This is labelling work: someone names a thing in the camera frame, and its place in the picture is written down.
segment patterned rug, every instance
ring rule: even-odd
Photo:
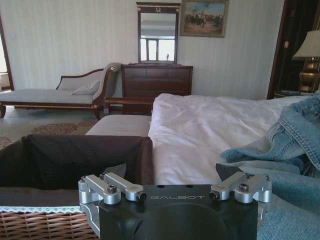
[[[21,137],[34,135],[85,135],[97,119],[90,111],[25,110],[7,107],[0,119],[0,149]]]

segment framed painting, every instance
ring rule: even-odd
[[[180,36],[224,38],[229,0],[182,0]]]

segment wooden dresser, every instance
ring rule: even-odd
[[[122,96],[153,101],[162,93],[186,96],[191,94],[193,66],[180,64],[122,65]],[[124,104],[126,113],[148,113],[150,105]]]

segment denim jacket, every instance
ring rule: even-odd
[[[300,175],[308,159],[320,170],[320,96],[284,107],[267,136],[221,157],[227,165],[272,180],[271,207],[258,240],[320,239],[320,180]]]
[[[293,164],[302,171],[306,154],[320,170],[320,96],[285,106],[263,137],[247,146],[224,151],[224,163],[267,160]]]

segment white bedsheet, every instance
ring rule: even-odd
[[[148,136],[153,142],[156,184],[212,184],[220,153],[267,134],[283,106],[305,96],[273,100],[161,94],[153,104]]]

